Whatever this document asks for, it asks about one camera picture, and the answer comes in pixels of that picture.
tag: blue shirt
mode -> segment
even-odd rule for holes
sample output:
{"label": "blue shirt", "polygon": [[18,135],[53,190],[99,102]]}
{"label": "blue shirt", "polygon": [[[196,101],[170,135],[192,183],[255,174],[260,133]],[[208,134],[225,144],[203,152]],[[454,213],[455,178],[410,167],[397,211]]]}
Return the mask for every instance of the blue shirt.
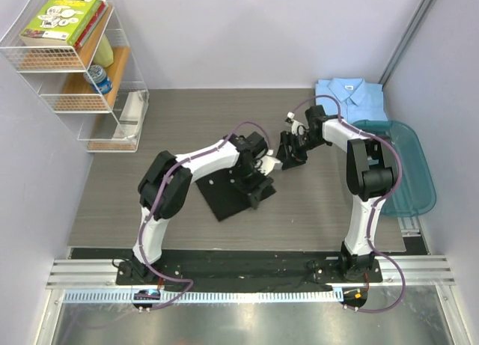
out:
{"label": "blue shirt", "polygon": [[[333,78],[321,79],[316,84],[316,95],[335,97],[341,104],[341,115],[353,124],[357,120],[388,120],[384,112],[382,85],[366,83],[363,79]],[[333,100],[317,98],[327,115],[336,115],[338,107]]]}

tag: gray wood surface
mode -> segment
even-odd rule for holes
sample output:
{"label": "gray wood surface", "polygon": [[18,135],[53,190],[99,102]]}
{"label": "gray wood surface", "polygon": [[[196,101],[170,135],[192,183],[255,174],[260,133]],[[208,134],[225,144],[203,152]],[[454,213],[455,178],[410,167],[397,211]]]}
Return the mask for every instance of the gray wood surface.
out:
{"label": "gray wood surface", "polygon": [[[311,89],[151,91],[137,153],[95,155],[70,236],[70,246],[131,247],[140,224],[137,186],[158,152],[187,153],[218,141],[242,120],[269,133],[276,150],[286,113]],[[245,126],[248,135],[254,128]],[[310,152],[308,163],[272,173],[277,193],[217,222],[196,185],[170,222],[163,248],[232,250],[338,250],[346,236],[351,199],[344,182],[345,155],[334,147]],[[376,244],[404,251],[396,219],[382,217]]]}

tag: shirt collar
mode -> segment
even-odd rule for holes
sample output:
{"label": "shirt collar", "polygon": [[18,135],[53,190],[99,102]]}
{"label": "shirt collar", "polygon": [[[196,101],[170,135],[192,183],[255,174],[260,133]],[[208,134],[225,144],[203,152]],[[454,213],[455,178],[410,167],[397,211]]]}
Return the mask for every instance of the shirt collar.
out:
{"label": "shirt collar", "polygon": [[328,84],[328,88],[336,96],[336,98],[338,98],[340,102],[344,102],[345,100],[350,98],[357,106],[359,106],[364,97],[366,97],[367,85],[363,79],[358,79],[357,81],[360,81],[360,83],[352,94],[346,91],[344,85],[338,78],[333,78]]}

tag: teal plastic bin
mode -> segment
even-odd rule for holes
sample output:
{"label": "teal plastic bin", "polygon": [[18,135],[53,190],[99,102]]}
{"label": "teal plastic bin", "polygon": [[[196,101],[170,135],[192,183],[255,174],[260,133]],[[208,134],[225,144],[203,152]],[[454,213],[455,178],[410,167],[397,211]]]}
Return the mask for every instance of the teal plastic bin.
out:
{"label": "teal plastic bin", "polygon": [[360,120],[353,124],[375,135],[387,135],[403,165],[399,189],[382,206],[381,214],[419,216],[436,205],[436,190],[418,136],[410,126],[394,120]]}

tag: white wall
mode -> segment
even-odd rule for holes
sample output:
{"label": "white wall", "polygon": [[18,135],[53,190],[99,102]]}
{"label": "white wall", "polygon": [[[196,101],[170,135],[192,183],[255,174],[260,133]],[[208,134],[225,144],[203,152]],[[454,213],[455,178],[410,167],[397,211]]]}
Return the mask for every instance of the white wall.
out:
{"label": "white wall", "polygon": [[479,333],[479,0],[438,0],[385,88],[394,118],[419,135],[438,195],[424,216]]}
{"label": "white wall", "polygon": [[[27,0],[0,0],[0,37]],[[67,238],[91,155],[0,57],[0,334],[30,344],[46,279]]]}
{"label": "white wall", "polygon": [[150,88],[377,82],[420,0],[113,0]]}

